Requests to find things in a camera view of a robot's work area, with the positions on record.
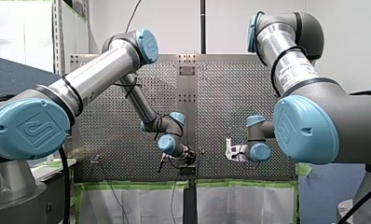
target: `robot logo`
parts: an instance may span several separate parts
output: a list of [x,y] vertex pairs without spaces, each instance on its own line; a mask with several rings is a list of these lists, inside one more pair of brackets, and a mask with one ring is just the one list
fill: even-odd
[[18,132],[35,149],[43,147],[61,133],[49,113],[37,113],[17,127]]
[[157,48],[156,48],[156,41],[155,41],[155,38],[151,35],[149,36],[145,42],[147,43],[147,47],[153,51],[153,52],[156,52],[157,51]]

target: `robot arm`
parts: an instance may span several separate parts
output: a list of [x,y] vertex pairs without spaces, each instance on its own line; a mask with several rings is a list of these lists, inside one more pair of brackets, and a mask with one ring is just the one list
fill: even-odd
[[[55,152],[85,106],[119,79],[124,84],[132,83],[132,73],[158,59],[157,40],[144,29],[113,36],[104,47],[102,55],[53,84],[36,86],[0,102],[0,157],[32,160]],[[172,114],[156,130],[153,123],[158,122],[157,116],[142,90],[136,87],[130,100],[148,131],[171,134],[164,136],[166,142],[163,137],[159,140],[159,147],[184,159],[188,148],[180,143],[179,131],[184,117]]]
[[250,25],[249,51],[269,67],[282,97],[273,128],[287,156],[316,164],[371,164],[371,91],[348,95],[318,75],[312,63],[323,53],[323,29],[316,19],[259,13]]
[[[107,52],[112,43],[126,36],[131,37],[131,34],[115,35],[108,39],[103,45],[103,52]],[[148,36],[145,47],[149,47]],[[122,90],[130,99],[131,104],[138,113],[141,121],[141,128],[144,132],[149,133],[165,133],[158,140],[158,148],[165,154],[171,155],[178,160],[184,160],[187,163],[193,163],[195,153],[187,146],[182,144],[181,137],[184,134],[185,116],[178,112],[171,112],[169,116],[158,115],[151,104],[146,99],[142,88],[136,85],[137,78],[134,74],[127,74],[119,80]]]

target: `white wall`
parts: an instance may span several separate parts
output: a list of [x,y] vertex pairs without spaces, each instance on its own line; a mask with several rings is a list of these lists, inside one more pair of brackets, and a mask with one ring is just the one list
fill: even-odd
[[206,51],[208,54],[249,54],[247,33],[250,19],[258,11],[267,14],[304,12],[306,0],[207,0]]
[[[111,35],[125,32],[137,0],[90,0],[89,48],[98,53]],[[158,39],[159,53],[192,53],[200,49],[199,0],[142,1],[130,30],[145,27]]]
[[319,74],[346,91],[371,88],[371,0],[308,0],[308,13],[324,30]]
[[[90,0],[89,48],[98,53],[111,35],[125,31],[137,0]],[[258,11],[306,11],[306,0],[207,0],[207,53],[247,53],[247,27]],[[200,52],[199,0],[142,1],[130,30],[145,27],[157,36],[160,53]]]

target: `white paper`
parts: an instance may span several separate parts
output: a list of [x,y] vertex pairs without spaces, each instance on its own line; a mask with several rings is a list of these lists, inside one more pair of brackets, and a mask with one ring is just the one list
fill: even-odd
[[88,25],[75,14],[76,53],[89,53]]
[[25,62],[29,66],[53,72],[52,4],[33,3],[28,6],[28,11],[30,13],[25,15]]
[[25,43],[19,40],[0,39],[0,58],[25,63]]
[[0,40],[23,40],[24,18],[20,13],[11,13],[0,12]]

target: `metal frame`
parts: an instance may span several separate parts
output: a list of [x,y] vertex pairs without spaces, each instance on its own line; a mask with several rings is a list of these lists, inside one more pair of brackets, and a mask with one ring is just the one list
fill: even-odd
[[54,72],[58,75],[64,74],[64,48],[62,31],[62,0],[53,0],[52,17],[54,23]]

